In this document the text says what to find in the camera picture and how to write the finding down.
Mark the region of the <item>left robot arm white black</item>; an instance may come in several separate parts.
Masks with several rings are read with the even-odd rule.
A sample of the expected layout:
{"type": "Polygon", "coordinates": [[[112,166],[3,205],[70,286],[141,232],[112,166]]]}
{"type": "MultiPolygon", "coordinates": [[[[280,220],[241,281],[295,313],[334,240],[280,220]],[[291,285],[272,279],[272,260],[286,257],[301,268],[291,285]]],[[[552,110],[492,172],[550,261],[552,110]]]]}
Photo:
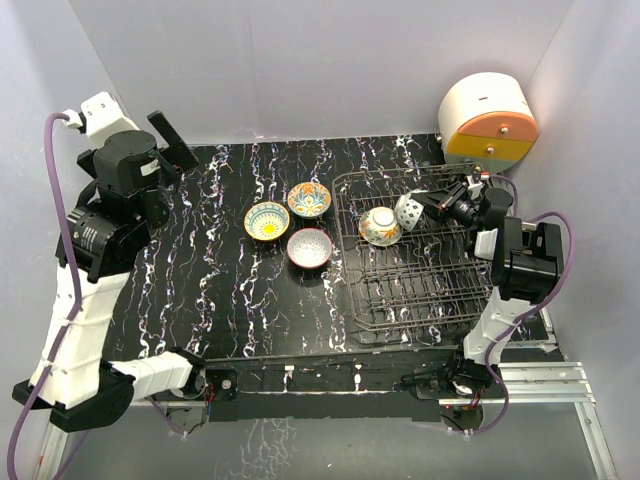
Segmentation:
{"type": "Polygon", "coordinates": [[[132,361],[103,357],[117,300],[138,253],[169,219],[163,191],[198,160],[159,110],[154,132],[120,127],[102,146],[77,158],[91,178],[67,211],[53,157],[53,123],[45,124],[45,159],[60,237],[57,292],[47,340],[36,371],[16,384],[12,397],[27,410],[47,410],[66,433],[112,425],[131,403],[166,391],[200,396],[207,376],[194,354],[174,347],[132,361]]]}

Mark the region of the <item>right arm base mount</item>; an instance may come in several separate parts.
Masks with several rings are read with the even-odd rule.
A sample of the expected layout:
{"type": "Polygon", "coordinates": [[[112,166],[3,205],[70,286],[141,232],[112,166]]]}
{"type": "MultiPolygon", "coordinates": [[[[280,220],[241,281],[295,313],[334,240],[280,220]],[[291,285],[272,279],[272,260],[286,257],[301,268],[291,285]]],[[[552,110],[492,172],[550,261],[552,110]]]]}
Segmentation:
{"type": "Polygon", "coordinates": [[[396,391],[406,391],[417,400],[434,401],[441,421],[454,431],[476,430],[484,422],[481,401],[487,394],[503,398],[497,379],[500,370],[490,373],[484,365],[472,363],[456,367],[420,367],[402,375],[394,385],[396,391]]]}

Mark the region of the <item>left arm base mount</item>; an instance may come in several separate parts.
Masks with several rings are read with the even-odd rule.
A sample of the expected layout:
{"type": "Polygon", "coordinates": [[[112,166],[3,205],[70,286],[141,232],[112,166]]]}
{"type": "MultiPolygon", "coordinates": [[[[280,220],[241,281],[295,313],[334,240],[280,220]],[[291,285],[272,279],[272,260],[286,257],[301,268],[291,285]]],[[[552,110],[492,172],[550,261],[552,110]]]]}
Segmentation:
{"type": "Polygon", "coordinates": [[[175,434],[187,437],[203,427],[218,403],[237,397],[238,374],[229,368],[203,368],[182,388],[152,394],[147,401],[175,434]]]}

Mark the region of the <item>red rim grey pattern bowl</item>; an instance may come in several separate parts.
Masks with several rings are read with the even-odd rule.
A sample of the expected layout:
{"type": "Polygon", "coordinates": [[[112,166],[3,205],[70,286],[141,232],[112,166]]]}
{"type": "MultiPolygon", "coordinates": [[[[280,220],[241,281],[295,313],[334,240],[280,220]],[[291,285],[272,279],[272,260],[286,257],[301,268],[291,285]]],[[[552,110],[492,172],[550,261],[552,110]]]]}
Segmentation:
{"type": "Polygon", "coordinates": [[[317,228],[303,228],[291,235],[287,242],[288,258],[299,268],[316,269],[328,262],[333,253],[330,237],[317,228]]]}

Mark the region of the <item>blue wave pattern bowl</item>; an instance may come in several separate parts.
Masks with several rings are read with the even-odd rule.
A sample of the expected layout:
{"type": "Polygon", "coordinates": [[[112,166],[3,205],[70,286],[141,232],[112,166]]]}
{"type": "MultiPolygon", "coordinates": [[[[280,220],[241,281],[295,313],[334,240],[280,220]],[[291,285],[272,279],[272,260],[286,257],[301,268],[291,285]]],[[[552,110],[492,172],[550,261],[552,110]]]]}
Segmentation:
{"type": "Polygon", "coordinates": [[[398,223],[405,231],[412,231],[416,227],[423,210],[424,205],[414,200],[410,194],[401,195],[394,207],[398,223]]]}

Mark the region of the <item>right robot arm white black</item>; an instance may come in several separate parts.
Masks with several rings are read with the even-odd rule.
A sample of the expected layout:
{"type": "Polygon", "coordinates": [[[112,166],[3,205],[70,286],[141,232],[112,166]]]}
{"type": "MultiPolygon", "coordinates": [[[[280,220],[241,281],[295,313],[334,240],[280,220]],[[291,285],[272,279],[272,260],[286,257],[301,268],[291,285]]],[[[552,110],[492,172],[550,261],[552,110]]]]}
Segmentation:
{"type": "Polygon", "coordinates": [[[491,263],[492,291],[480,319],[445,370],[447,388],[466,397],[497,378],[501,353],[517,326],[559,291],[565,272],[561,227],[511,216],[514,197],[506,190],[466,179],[439,190],[413,190],[395,213],[412,230],[423,217],[450,220],[467,229],[467,253],[491,263]]]}

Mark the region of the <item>orange flower leaf bowl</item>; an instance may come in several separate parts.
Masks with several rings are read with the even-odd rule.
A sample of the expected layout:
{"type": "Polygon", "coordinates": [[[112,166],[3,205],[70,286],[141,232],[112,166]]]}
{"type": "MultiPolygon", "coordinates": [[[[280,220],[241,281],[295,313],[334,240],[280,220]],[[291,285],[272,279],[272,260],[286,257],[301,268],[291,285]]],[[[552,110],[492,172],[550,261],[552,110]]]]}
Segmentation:
{"type": "Polygon", "coordinates": [[[396,213],[384,206],[368,210],[359,220],[358,231],[366,242],[376,247],[392,246],[403,234],[396,213]]]}

